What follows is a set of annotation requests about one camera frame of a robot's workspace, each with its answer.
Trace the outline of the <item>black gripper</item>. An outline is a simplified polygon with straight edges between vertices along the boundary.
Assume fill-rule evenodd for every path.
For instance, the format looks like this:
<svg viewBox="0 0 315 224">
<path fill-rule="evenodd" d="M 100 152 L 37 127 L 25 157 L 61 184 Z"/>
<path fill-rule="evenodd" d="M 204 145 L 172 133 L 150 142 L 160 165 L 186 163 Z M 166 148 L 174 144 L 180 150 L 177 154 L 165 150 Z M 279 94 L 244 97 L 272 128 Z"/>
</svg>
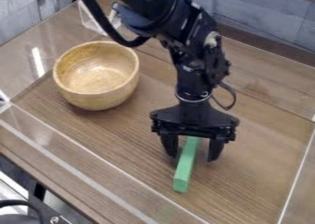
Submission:
<svg viewBox="0 0 315 224">
<path fill-rule="evenodd" d="M 180 102 L 177 105 L 152 111 L 150 131 L 160 136 L 165 154 L 174 158 L 178 151 L 178 136 L 209 138 L 208 162 L 218 159 L 224 142 L 236 139 L 238 119 L 216 110 L 212 105 Z"/>
</svg>

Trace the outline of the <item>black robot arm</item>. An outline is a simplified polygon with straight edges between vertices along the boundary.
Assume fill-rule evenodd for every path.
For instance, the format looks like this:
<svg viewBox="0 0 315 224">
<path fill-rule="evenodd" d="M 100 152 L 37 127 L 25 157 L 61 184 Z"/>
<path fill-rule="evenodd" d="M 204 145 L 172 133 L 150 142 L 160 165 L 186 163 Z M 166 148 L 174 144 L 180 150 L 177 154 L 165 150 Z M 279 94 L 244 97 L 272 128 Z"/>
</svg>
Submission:
<svg viewBox="0 0 315 224">
<path fill-rule="evenodd" d="M 96 0 L 81 0 L 92 17 L 112 40 L 125 47 L 137 47 L 154 38 L 166 48 L 177 72 L 178 104 L 149 113 L 154 132 L 169 157 L 177 156 L 178 137 L 209 140 L 208 160 L 217 160 L 224 145 L 234 140 L 238 119 L 214 109 L 212 91 L 228 88 L 230 62 L 222 52 L 216 22 L 193 0 L 118 0 L 112 9 L 125 27 L 136 34 L 125 40 L 105 16 Z"/>
</svg>

